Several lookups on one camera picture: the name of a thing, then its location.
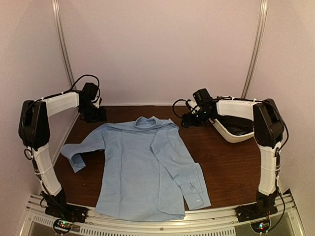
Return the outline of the white plastic basket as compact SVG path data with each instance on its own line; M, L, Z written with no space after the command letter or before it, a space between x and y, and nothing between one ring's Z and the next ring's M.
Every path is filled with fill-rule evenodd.
M209 122L229 143L240 143L254 137L253 121L233 116L217 116Z

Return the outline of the light blue long sleeve shirt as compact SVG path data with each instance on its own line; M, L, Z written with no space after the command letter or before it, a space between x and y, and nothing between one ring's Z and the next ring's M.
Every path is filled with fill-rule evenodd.
M211 205L201 166L170 119L106 123L81 143L64 145L61 153L78 172L86 165L82 154L99 150L105 154L99 214L159 222L181 220L186 209Z

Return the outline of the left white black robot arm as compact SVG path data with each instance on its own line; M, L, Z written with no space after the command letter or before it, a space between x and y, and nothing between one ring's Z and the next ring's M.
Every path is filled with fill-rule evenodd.
M25 151L30 153L34 172L46 194L57 196L62 191L49 153L49 118L76 108L87 123L105 122L106 110L100 104L100 89L94 83L85 83L82 90L67 90L38 100L24 101L18 133Z

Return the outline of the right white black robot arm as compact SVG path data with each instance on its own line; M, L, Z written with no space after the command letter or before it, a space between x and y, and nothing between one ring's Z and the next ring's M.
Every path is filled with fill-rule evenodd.
M254 138L261 155L258 191L265 196L276 191L286 126L273 99L212 97L203 88L193 94L193 100L185 100L185 105L189 112L180 116L183 127L209 123L229 143Z

